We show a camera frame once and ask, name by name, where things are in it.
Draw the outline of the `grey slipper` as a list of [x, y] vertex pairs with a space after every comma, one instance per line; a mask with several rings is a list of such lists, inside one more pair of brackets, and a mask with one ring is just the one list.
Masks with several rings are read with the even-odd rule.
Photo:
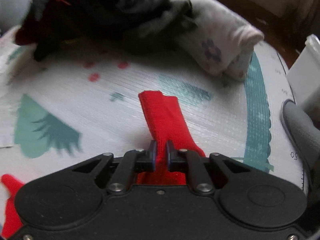
[[319, 129], [294, 101], [285, 100], [280, 119], [285, 132], [303, 162], [308, 180], [313, 182], [312, 169], [319, 161]]

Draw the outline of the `white floral baby garment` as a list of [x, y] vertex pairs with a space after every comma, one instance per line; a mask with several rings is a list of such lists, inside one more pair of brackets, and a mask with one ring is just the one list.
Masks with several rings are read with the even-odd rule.
[[190, 2], [196, 23], [176, 39], [178, 45], [209, 74], [244, 81], [263, 32], [217, 0], [172, 1]]

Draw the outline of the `white storage box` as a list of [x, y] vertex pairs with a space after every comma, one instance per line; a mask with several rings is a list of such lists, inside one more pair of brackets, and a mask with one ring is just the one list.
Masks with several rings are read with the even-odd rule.
[[311, 34], [305, 47], [286, 75], [296, 104], [319, 120], [319, 38]]

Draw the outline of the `cartoon printed play mat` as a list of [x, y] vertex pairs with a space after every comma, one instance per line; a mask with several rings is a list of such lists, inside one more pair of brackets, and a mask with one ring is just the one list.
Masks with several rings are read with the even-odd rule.
[[247, 79], [216, 79], [185, 52], [149, 56], [71, 42], [36, 62], [33, 47], [1, 37], [1, 174], [29, 182], [105, 152], [147, 148], [139, 101], [145, 90], [178, 98], [205, 154], [218, 152], [288, 180], [304, 192], [302, 162], [280, 122], [293, 97], [287, 66], [268, 43], [255, 46]]

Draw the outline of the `dark clothes pile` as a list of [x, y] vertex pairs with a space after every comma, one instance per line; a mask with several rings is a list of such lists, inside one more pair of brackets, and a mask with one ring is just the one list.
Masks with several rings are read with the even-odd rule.
[[32, 0], [15, 35], [43, 61], [65, 43], [96, 40], [138, 53], [163, 48], [197, 27], [190, 0]]

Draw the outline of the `red knit sweater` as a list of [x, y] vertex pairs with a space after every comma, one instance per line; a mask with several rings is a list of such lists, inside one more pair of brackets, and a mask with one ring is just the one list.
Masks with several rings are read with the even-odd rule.
[[[201, 157], [205, 153], [194, 142], [175, 96], [165, 96], [160, 91], [144, 91], [138, 94], [142, 110], [152, 138], [157, 142], [156, 169], [153, 172], [138, 174], [139, 185], [185, 185], [185, 175], [169, 172], [166, 142], [171, 140], [179, 150], [185, 148], [195, 151]], [[24, 185], [10, 174], [1, 176], [1, 184], [7, 188], [9, 198], [5, 206], [5, 221], [1, 236], [8, 239], [21, 227], [22, 222], [16, 212], [14, 198]]]

